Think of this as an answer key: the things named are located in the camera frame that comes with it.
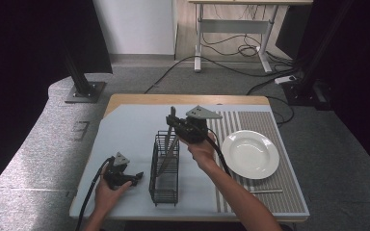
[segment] floor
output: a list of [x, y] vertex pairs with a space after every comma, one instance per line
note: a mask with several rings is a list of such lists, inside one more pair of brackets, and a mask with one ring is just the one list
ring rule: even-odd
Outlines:
[[[149, 57], [120, 60], [113, 66], [114, 74], [88, 74], [91, 81], [107, 82], [96, 104], [65, 104], [71, 79], [53, 84], [38, 122], [0, 176], [0, 230], [73, 229], [76, 220], [68, 210], [110, 96], [144, 93], [170, 63]], [[239, 70], [259, 73], [261, 68], [257, 64]], [[191, 64], [182, 64], [149, 93], [245, 95], [268, 79], [215, 66], [195, 73]], [[276, 84], [253, 94], [284, 97]], [[271, 106], [276, 120], [291, 116], [282, 103], [271, 100]], [[293, 108], [294, 118], [279, 131], [310, 213], [306, 222], [296, 224], [296, 230], [370, 231], [368, 154], [334, 112]], [[88, 124], [85, 133], [76, 129], [82, 122]], [[122, 231], [125, 222], [107, 220], [104, 227]]]
[[[188, 3], [187, 0], [177, 0], [177, 13], [178, 13], [178, 31], [177, 31], [177, 43], [175, 58], [182, 60], [186, 57], [195, 55], [195, 44], [197, 38], [196, 32], [196, 6], [195, 4]], [[268, 20], [272, 7], [270, 6], [243, 6], [243, 5], [205, 5], [203, 11], [204, 18], [211, 19], [241, 19], [241, 20]], [[275, 55], [281, 56], [282, 58], [288, 58], [282, 51], [276, 46], [276, 39], [278, 37], [278, 31], [281, 27], [282, 20], [287, 11], [286, 6], [280, 6], [277, 11], [277, 17], [275, 24], [269, 39], [267, 50]], [[234, 54], [231, 56], [220, 55], [218, 52], [211, 48], [202, 48], [202, 56], [214, 60], [214, 61], [226, 61], [226, 62], [259, 62], [257, 56], [254, 56], [252, 49], [244, 51], [246, 55], [253, 55], [252, 57], [245, 57], [238, 53], [238, 47], [246, 45], [244, 41], [244, 35], [234, 34], [204, 34], [205, 42], [203, 44], [216, 43], [231, 37], [230, 40], [220, 42], [215, 45], [210, 45], [212, 48], [223, 54]], [[261, 41], [260, 35], [249, 35], [250, 38], [246, 39], [246, 42], [251, 46], [259, 45]]]

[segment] black cable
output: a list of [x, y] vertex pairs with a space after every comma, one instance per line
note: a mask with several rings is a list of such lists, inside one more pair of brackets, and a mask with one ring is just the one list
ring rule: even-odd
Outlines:
[[266, 14], [266, 8], [267, 8], [267, 5], [264, 5], [262, 20], [264, 20], [264, 14]]
[[263, 82], [261, 84], [258, 84], [258, 85], [255, 85], [255, 86], [251, 87], [251, 89], [248, 91], [248, 93], [246, 93], [246, 95], [251, 95], [252, 92], [254, 92], [255, 90], [259, 90], [259, 89], [265, 87], [266, 85], [272, 83], [273, 81], [275, 81], [276, 78], [282, 77], [284, 75], [291, 74], [291, 73], [293, 73], [295, 71], [297, 71], [296, 68], [290, 68], [290, 69], [287, 69], [285, 71], [280, 71], [278, 73], [281, 73], [281, 74], [279, 74], [278, 76], [276, 76], [276, 77], [274, 77], [274, 78], [272, 78], [270, 80], [267, 80], [267, 81], [265, 81], [265, 82]]
[[257, 13], [257, 9], [259, 8], [258, 5], [256, 5], [256, 11], [254, 12], [253, 16], [252, 16], [252, 19], [251, 20], [254, 20], [256, 18], [256, 13]]
[[247, 5], [247, 6], [245, 7], [245, 10], [243, 11], [242, 16], [240, 16], [240, 17], [238, 18], [238, 20], [242, 19], [242, 17], [243, 17], [244, 15], [248, 15], [248, 14], [249, 14], [249, 13], [246, 13], [246, 11], [248, 10], [248, 7], [249, 7], [249, 5]]
[[291, 63], [288, 63], [288, 62], [285, 62], [285, 61], [280, 61], [280, 60], [276, 60], [275, 58], [273, 58], [272, 56], [269, 56], [270, 60], [273, 61], [275, 64], [284, 64], [284, 65], [287, 65], [287, 66], [293, 66], [293, 64]]
[[237, 52], [235, 52], [235, 53], [228, 53], [228, 54], [225, 54], [225, 53], [222, 53], [222, 52], [218, 51], [217, 49], [213, 48], [212, 46], [208, 46], [208, 45], [205, 45], [205, 44], [201, 44], [201, 46], [206, 47], [206, 48], [209, 48], [209, 49], [212, 49], [212, 50], [214, 50], [216, 53], [218, 53], [218, 54], [220, 54], [220, 55], [222, 55], [222, 56], [234, 56], [234, 55], [238, 55], [238, 54], [240, 54], [240, 51], [237, 51]]
[[198, 34], [197, 4], [194, 4], [194, 5], [195, 5], [195, 32], [196, 32], [196, 34]]
[[219, 15], [218, 15], [218, 10], [216, 9], [216, 4], [213, 5], [213, 7], [215, 8], [215, 14], [216, 16], [219, 18], [219, 19], [222, 19]]
[[227, 163], [226, 163], [224, 154], [221, 151], [221, 148], [219, 148], [219, 146], [216, 145], [214, 141], [212, 141], [212, 139], [208, 136], [207, 133], [202, 132], [197, 126], [195, 126], [192, 123], [189, 123], [189, 125], [191, 125], [195, 130], [197, 130], [201, 135], [203, 135], [203, 137], [212, 145], [212, 147], [215, 149], [216, 153], [218, 154], [219, 160], [221, 161], [226, 174], [231, 177], [229, 167], [227, 166]]
[[280, 116], [280, 117], [281, 117], [282, 122], [284, 122], [284, 121], [285, 121], [285, 120], [284, 120], [284, 116], [283, 116], [282, 114], [280, 114], [280, 113], [278, 113], [278, 112], [275, 112], [275, 111], [273, 111], [273, 114], [274, 114], [274, 115], [278, 115], [278, 116]]
[[[258, 54], [257, 53], [257, 49], [256, 49], [255, 46], [240, 45], [237, 49], [239, 51], [239, 54], [241, 54], [244, 57], [254, 57], [254, 56], [256, 56]], [[248, 54], [243, 53], [246, 50], [252, 50], [253, 51], [253, 54], [252, 55], [248, 55]]]
[[218, 147], [219, 147], [219, 149], [221, 149], [221, 145], [219, 144], [218, 135], [216, 135], [216, 133], [212, 129], [208, 128], [208, 130], [215, 136], [215, 139], [218, 142]]
[[285, 74], [288, 74], [288, 73], [292, 73], [294, 71], [296, 71], [297, 69], [295, 68], [290, 68], [290, 69], [286, 69], [286, 70], [282, 70], [282, 71], [279, 71], [279, 72], [272, 72], [272, 73], [268, 73], [268, 74], [249, 74], [249, 73], [245, 73], [245, 72], [242, 72], [242, 71], [239, 71], [239, 70], [236, 70], [236, 69], [232, 69], [230, 67], [227, 67], [225, 65], [222, 65], [222, 64], [218, 64], [217, 62], [215, 61], [211, 61], [205, 57], [202, 57], [202, 56], [190, 56], [190, 57], [187, 57], [187, 58], [184, 58], [182, 60], [180, 60], [178, 63], [174, 64], [173, 66], [171, 66], [163, 75], [161, 78], [159, 78], [153, 85], [151, 85], [151, 87], [149, 87], [145, 92], [144, 94], [147, 94], [151, 89], [153, 89], [156, 85], [158, 85], [164, 78], [165, 76], [175, 67], [177, 66], [178, 64], [181, 64], [182, 62], [186, 61], [186, 60], [189, 60], [189, 59], [193, 59], [193, 58], [201, 58], [201, 59], [204, 59], [208, 62], [211, 62], [212, 64], [216, 64], [218, 66], [221, 66], [223, 68], [226, 68], [228, 70], [231, 70], [231, 71], [234, 71], [236, 73], [239, 73], [239, 74], [243, 74], [243, 75], [248, 75], [248, 76], [251, 76], [251, 77], [268, 77], [268, 76], [272, 76], [272, 75], [275, 75], [275, 74], [281, 74], [279, 75], [278, 77], [280, 76], [283, 76]]
[[279, 99], [279, 98], [276, 98], [276, 97], [273, 97], [273, 96], [268, 96], [268, 95], [265, 95], [265, 96], [268, 97], [268, 98], [275, 99], [275, 100], [278, 100], [278, 101], [282, 102], [283, 104], [287, 105], [287, 107], [290, 109], [291, 116], [288, 119], [283, 120], [283, 122], [278, 122], [277, 124], [288, 123], [288, 122], [290, 122], [293, 119], [293, 117], [295, 115], [294, 114], [294, 109], [290, 105], [288, 105], [288, 103], [286, 101], [284, 101], [282, 99]]
[[278, 66], [282, 66], [282, 67], [293, 67], [293, 66], [290, 66], [290, 65], [286, 65], [286, 64], [275, 64], [274, 66], [273, 66], [273, 68], [275, 69], [275, 71], [277, 72], [277, 73], [279, 73], [279, 72], [281, 72], [281, 71], [283, 71], [283, 70], [278, 70]]
[[208, 44], [208, 45], [216, 45], [216, 44], [219, 44], [219, 43], [225, 42], [225, 41], [227, 41], [227, 40], [235, 39], [235, 38], [238, 38], [238, 37], [244, 37], [244, 38], [252, 39], [252, 40], [254, 40], [255, 42], [257, 42], [257, 44], [259, 44], [259, 45], [260, 45], [260, 42], [259, 42], [258, 40], [256, 40], [256, 39], [255, 39], [255, 38], [253, 38], [253, 37], [248, 36], [247, 34], [244, 34], [244, 35], [236, 35], [236, 36], [232, 36], [232, 37], [226, 38], [226, 39], [224, 39], [224, 40], [215, 41], [215, 42], [208, 42], [208, 41], [206, 41], [205, 37], [204, 37], [204, 36], [203, 36], [203, 34], [202, 34], [202, 39], [203, 39], [203, 41], [204, 41], [206, 44]]
[[82, 205], [82, 208], [80, 210], [80, 215], [79, 215], [79, 220], [77, 221], [77, 226], [76, 226], [76, 231], [80, 230], [80, 225], [82, 223], [82, 219], [83, 219], [83, 215], [84, 215], [84, 211], [86, 209], [86, 206], [87, 206], [87, 202], [89, 202], [89, 199], [90, 199], [90, 196], [92, 195], [92, 191], [94, 189], [94, 185], [95, 185], [95, 182], [97, 182], [97, 179], [98, 177], [100, 176], [101, 174], [101, 171], [102, 169], [104, 168], [104, 166], [109, 163], [111, 160], [113, 160], [113, 157], [112, 158], [108, 158], [102, 165], [101, 167], [98, 169], [98, 172], [97, 174], [95, 175], [95, 177], [93, 178], [92, 180], [92, 184], [90, 185], [90, 188], [89, 188], [89, 191], [87, 192], [87, 195], [86, 195], [86, 198], [84, 199], [84, 202], [83, 202], [83, 205]]
[[285, 59], [285, 58], [282, 58], [282, 57], [276, 56], [276, 55], [272, 54], [272, 53], [271, 53], [271, 52], [269, 52], [269, 51], [266, 51], [266, 53], [267, 53], [269, 56], [271, 56], [271, 57], [273, 57], [273, 58], [275, 58], [275, 59], [277, 59], [277, 60], [285, 61], [285, 62], [288, 62], [288, 63], [293, 63], [293, 60]]

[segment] person's right hand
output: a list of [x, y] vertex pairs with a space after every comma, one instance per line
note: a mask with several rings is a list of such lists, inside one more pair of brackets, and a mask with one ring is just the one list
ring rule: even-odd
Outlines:
[[[215, 141], [212, 133], [209, 133], [208, 136], [212, 141]], [[192, 153], [194, 160], [197, 161], [202, 170], [205, 170], [211, 164], [216, 164], [214, 159], [215, 150], [207, 140], [200, 143], [187, 143], [182, 139], [180, 140], [188, 145], [188, 151]]]

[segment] ceramic plate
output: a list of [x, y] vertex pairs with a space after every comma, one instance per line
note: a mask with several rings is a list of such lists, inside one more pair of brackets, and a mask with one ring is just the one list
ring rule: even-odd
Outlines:
[[225, 139], [222, 152], [229, 168], [246, 178], [263, 179], [278, 169], [278, 150], [260, 133], [248, 130], [232, 133]]

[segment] gray carpet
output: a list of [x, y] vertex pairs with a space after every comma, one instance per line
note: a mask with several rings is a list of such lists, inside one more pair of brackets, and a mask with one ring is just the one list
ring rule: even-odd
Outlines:
[[[40, 119], [0, 176], [0, 230], [74, 229], [76, 220], [68, 217], [68, 209], [110, 96], [143, 93], [167, 69], [115, 66], [113, 75], [87, 74], [89, 80], [107, 83], [97, 104], [65, 104], [71, 79], [53, 84]], [[185, 65], [174, 68], [149, 93], [244, 95], [268, 79], [216, 67], [196, 74]], [[284, 98], [275, 84], [254, 94]], [[275, 112], [290, 116], [282, 103], [271, 104]], [[310, 212], [297, 230], [370, 231], [368, 154], [334, 112], [294, 111], [294, 119], [279, 131]], [[107, 220], [104, 227], [123, 230], [124, 221]]]

